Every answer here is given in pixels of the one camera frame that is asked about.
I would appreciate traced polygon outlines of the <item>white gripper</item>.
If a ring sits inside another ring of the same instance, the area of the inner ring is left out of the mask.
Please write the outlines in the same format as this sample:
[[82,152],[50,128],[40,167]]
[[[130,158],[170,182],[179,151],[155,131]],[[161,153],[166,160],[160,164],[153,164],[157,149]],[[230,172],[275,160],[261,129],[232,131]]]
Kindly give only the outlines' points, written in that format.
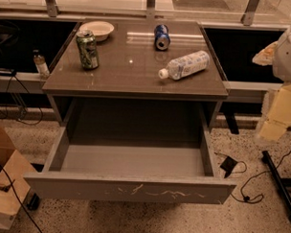
[[291,25],[278,40],[273,73],[284,84],[278,89],[269,89],[264,96],[261,118],[255,131],[257,145],[277,142],[291,127]]

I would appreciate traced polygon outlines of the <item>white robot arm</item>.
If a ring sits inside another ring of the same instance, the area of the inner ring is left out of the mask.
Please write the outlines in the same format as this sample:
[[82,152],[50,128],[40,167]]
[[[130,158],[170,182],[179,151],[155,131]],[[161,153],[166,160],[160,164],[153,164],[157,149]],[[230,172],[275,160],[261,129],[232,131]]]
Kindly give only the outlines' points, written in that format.
[[291,25],[277,41],[257,53],[252,62],[271,65],[274,77],[282,80],[279,89],[265,95],[255,134],[258,143],[274,143],[291,127]]

